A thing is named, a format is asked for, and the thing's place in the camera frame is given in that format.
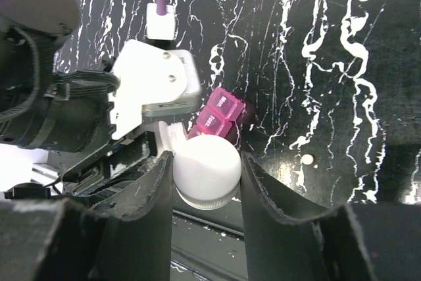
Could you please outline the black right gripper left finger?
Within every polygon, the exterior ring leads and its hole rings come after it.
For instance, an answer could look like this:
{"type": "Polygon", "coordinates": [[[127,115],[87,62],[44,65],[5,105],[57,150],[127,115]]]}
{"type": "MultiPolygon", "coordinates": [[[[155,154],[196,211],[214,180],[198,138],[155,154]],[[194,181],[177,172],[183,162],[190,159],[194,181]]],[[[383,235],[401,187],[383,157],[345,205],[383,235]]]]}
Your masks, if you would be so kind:
{"type": "Polygon", "coordinates": [[[169,280],[172,161],[87,208],[72,199],[1,202],[2,280],[169,280]]]}

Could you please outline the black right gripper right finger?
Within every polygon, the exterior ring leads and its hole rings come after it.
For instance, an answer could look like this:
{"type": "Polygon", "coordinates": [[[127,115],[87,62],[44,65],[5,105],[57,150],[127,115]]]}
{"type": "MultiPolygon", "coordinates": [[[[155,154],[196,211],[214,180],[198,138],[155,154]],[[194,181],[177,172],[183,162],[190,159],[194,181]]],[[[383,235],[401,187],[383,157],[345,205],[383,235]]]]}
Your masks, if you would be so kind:
{"type": "Polygon", "coordinates": [[[420,207],[327,209],[243,153],[241,209],[250,280],[419,280],[420,207]]]}

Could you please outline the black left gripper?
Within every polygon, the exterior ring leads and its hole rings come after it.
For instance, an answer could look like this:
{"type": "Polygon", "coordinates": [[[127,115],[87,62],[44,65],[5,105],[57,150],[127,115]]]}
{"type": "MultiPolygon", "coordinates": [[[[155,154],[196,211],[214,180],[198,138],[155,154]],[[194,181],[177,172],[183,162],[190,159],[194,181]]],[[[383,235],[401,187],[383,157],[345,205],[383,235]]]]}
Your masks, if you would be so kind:
{"type": "Polygon", "coordinates": [[[145,174],[158,158],[155,134],[144,132],[128,145],[118,144],[110,154],[98,158],[77,173],[63,176],[64,192],[94,195],[119,182],[145,174]]]}

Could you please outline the pink weekly pill organizer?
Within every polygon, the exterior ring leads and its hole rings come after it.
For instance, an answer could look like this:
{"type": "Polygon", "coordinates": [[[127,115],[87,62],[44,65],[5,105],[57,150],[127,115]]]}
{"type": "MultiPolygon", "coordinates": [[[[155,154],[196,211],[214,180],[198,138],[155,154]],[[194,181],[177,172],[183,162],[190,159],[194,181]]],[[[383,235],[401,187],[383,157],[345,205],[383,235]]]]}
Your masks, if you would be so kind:
{"type": "Polygon", "coordinates": [[[224,88],[217,87],[201,109],[187,138],[214,135],[236,144],[245,110],[246,102],[224,88]]]}

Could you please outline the white pill bottle blue label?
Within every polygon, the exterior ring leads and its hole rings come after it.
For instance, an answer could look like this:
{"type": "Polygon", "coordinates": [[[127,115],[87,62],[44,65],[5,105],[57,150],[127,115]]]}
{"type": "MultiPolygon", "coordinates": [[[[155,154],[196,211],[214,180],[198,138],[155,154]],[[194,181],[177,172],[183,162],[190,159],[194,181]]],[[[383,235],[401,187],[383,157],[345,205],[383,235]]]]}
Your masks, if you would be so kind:
{"type": "Polygon", "coordinates": [[[154,135],[158,156],[164,151],[175,154],[178,148],[187,141],[187,132],[182,122],[167,124],[159,121],[155,124],[154,135]]]}

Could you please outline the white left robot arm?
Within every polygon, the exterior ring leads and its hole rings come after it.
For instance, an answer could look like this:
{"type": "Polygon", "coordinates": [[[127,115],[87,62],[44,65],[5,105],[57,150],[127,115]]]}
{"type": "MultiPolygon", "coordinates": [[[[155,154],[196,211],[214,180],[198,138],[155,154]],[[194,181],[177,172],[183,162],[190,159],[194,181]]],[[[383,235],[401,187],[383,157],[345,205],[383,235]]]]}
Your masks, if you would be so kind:
{"type": "Polygon", "coordinates": [[[139,176],[118,162],[121,139],[111,110],[127,78],[113,71],[54,71],[55,53],[78,24],[74,0],[1,4],[1,187],[29,175],[21,151],[50,151],[59,179],[90,194],[139,176]]]}

